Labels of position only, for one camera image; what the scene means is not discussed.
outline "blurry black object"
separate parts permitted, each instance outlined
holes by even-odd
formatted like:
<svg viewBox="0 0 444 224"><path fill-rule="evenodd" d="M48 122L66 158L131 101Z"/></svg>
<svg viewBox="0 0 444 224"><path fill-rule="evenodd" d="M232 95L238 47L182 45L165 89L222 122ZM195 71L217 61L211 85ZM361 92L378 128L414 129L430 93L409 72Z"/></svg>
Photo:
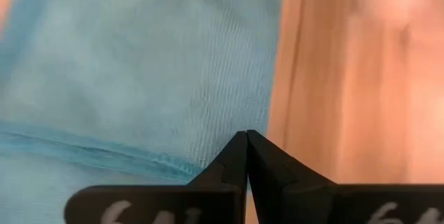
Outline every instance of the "blurry black object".
<svg viewBox="0 0 444 224"><path fill-rule="evenodd" d="M67 224L242 224L247 172L261 224L442 224L442 185L335 184L254 130L238 132L186 186L97 186Z"/></svg>

